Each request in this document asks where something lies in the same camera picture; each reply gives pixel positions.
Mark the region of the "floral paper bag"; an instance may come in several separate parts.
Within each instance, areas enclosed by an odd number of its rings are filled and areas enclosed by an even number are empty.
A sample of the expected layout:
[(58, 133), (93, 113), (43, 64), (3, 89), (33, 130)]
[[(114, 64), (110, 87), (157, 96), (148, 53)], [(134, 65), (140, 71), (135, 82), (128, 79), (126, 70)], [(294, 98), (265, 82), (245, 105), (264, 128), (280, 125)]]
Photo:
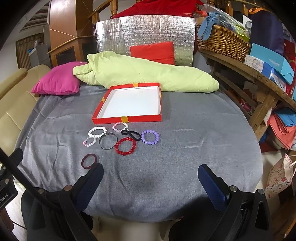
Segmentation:
[(295, 155), (285, 154), (270, 170), (264, 193), (268, 199), (273, 198), (292, 184), (295, 175)]

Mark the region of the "silver metal bangle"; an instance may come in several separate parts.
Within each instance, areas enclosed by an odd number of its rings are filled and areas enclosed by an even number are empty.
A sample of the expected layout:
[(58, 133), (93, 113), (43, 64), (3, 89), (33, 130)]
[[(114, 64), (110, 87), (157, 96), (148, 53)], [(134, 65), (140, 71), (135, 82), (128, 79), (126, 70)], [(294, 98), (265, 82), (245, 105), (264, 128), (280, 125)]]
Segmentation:
[(99, 145), (103, 150), (111, 150), (118, 142), (118, 137), (114, 133), (107, 132), (99, 139)]

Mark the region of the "grey blanket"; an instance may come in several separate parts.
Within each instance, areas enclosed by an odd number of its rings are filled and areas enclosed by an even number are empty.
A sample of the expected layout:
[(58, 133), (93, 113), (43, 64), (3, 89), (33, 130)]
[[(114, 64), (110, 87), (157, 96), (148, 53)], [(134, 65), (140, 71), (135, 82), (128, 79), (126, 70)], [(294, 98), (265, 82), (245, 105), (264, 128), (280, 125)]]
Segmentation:
[(137, 143), (128, 156), (85, 147), (92, 115), (106, 89), (82, 85), (71, 96), (39, 98), (16, 142), (19, 169), (35, 187), (50, 192), (74, 184), (86, 173), (81, 162), (97, 157), (104, 176), (86, 213), (137, 222), (160, 222), (184, 214), (205, 196), (197, 177), (201, 164), (229, 185), (252, 192), (263, 166), (257, 138), (237, 105), (224, 93), (162, 94), (162, 121), (130, 123), (137, 132), (155, 130), (154, 146)]

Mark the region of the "beige leather sofa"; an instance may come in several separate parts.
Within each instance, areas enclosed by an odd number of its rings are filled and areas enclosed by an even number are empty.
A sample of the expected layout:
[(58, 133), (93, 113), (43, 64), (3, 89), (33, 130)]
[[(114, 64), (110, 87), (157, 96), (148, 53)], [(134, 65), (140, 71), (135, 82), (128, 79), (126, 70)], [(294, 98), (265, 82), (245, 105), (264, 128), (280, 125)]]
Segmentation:
[(30, 70), (20, 68), (1, 82), (1, 149), (10, 155), (33, 107), (39, 99), (31, 93), (34, 85), (48, 72), (46, 65)]

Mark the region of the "wooden side table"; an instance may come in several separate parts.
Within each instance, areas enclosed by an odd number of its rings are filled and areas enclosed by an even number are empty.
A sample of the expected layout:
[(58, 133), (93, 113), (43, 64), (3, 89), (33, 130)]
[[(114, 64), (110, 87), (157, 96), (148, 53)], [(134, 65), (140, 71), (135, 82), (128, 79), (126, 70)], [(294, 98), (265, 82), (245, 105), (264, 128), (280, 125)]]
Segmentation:
[(222, 54), (199, 52), (212, 66), (211, 75), (219, 81), (220, 89), (242, 110), (258, 140), (267, 130), (264, 118), (278, 103), (295, 110), (295, 101), (257, 70)]

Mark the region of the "red shallow box lid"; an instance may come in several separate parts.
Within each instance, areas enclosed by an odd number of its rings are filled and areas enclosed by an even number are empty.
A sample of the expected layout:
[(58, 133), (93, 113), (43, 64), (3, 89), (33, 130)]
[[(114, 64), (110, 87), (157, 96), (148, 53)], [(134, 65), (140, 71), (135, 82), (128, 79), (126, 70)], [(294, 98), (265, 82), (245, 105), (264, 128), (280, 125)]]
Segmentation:
[(92, 121), (96, 125), (162, 120), (162, 92), (159, 83), (112, 86), (102, 97)]

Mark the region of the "magenta pillow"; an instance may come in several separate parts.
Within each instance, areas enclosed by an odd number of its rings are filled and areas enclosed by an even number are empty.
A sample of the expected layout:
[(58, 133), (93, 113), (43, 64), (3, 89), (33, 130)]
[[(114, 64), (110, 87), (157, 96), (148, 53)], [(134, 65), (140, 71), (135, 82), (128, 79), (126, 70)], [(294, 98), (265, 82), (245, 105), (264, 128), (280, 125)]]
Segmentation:
[(80, 81), (73, 68), (86, 62), (74, 61), (54, 67), (32, 88), (34, 94), (71, 95), (79, 92)]

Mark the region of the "light green folded quilt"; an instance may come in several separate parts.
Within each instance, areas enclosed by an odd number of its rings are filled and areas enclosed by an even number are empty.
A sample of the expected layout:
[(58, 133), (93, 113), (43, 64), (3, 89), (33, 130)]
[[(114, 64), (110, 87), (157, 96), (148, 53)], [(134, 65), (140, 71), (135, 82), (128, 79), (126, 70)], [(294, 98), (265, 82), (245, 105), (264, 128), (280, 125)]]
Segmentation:
[(157, 63), (104, 51), (87, 55), (88, 63), (73, 68), (73, 75), (89, 85), (106, 89), (116, 85), (157, 82), (162, 91), (203, 92), (219, 90), (219, 82), (207, 72), (190, 66)]

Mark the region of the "white patterned box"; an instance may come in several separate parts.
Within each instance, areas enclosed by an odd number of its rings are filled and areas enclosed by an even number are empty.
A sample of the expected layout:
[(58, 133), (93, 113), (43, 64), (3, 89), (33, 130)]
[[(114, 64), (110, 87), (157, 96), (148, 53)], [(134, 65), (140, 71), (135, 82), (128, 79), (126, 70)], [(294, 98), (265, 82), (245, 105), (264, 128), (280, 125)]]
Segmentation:
[(251, 56), (251, 55), (246, 55), (244, 59), (244, 64), (257, 70), (258, 72), (262, 73), (264, 69), (264, 61)]

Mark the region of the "blue fashion box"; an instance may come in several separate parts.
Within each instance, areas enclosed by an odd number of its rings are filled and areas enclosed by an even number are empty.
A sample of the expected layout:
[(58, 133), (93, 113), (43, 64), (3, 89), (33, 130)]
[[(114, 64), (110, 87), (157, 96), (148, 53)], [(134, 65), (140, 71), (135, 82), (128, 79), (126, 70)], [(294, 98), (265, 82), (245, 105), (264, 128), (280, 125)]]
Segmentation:
[(269, 64), (281, 74), (286, 83), (292, 84), (295, 72), (284, 56), (255, 43), (251, 45), (250, 55)]

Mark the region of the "wicker basket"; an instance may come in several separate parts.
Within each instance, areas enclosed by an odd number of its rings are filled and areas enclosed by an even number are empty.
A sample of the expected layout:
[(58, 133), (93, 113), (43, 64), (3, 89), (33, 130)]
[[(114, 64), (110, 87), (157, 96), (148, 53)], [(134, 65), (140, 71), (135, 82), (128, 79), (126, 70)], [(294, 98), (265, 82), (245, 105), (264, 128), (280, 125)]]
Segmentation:
[(250, 43), (243, 40), (231, 30), (219, 25), (213, 25), (209, 39), (202, 41), (198, 37), (199, 28), (200, 26), (197, 26), (196, 32), (197, 46), (199, 49), (222, 54), (240, 62), (243, 62), (245, 56), (250, 54)]

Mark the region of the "red cushion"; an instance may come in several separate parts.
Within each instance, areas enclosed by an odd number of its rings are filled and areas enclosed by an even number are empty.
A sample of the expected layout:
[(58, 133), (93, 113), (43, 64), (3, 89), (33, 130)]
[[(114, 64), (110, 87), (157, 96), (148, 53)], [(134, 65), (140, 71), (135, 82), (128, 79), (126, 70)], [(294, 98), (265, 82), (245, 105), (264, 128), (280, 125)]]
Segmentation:
[(161, 42), (148, 45), (131, 46), (130, 55), (135, 58), (146, 59), (162, 64), (175, 64), (173, 42)]

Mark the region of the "silver insulation foil mat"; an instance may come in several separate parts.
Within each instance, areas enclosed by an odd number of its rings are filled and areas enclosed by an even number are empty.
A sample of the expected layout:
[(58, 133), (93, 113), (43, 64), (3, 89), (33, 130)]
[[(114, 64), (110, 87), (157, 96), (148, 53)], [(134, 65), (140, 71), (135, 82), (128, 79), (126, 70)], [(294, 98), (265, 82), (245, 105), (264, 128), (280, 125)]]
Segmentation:
[(130, 55), (130, 47), (173, 42), (175, 64), (192, 66), (196, 21), (185, 16), (124, 16), (93, 25), (98, 52), (114, 51)]

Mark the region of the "navy tote bag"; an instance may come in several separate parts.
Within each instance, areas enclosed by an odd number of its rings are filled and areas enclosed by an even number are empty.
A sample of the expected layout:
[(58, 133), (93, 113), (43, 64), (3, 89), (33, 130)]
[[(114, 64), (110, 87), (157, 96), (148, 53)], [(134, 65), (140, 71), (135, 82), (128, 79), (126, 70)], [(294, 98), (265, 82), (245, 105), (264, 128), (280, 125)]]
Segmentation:
[(283, 55), (283, 27), (278, 17), (263, 8), (251, 8), (248, 13), (252, 20), (250, 43)]

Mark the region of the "wooden cabinet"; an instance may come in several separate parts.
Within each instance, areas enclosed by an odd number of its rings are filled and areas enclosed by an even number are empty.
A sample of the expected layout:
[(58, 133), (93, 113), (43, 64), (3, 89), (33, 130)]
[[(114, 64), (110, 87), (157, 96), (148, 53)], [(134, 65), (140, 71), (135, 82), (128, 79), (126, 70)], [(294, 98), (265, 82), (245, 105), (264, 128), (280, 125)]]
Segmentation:
[(53, 66), (85, 61), (85, 50), (92, 38), (92, 1), (55, 0), (49, 7), (49, 55)]

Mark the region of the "red fabric on headboard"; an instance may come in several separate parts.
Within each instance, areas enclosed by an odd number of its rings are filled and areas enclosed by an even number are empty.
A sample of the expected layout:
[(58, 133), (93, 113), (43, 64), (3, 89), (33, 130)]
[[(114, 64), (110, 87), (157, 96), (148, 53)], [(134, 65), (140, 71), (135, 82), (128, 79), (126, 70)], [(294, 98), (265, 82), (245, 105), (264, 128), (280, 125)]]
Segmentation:
[(138, 15), (187, 16), (196, 12), (198, 5), (203, 6), (204, 3), (199, 0), (145, 0), (135, 3), (112, 18)]

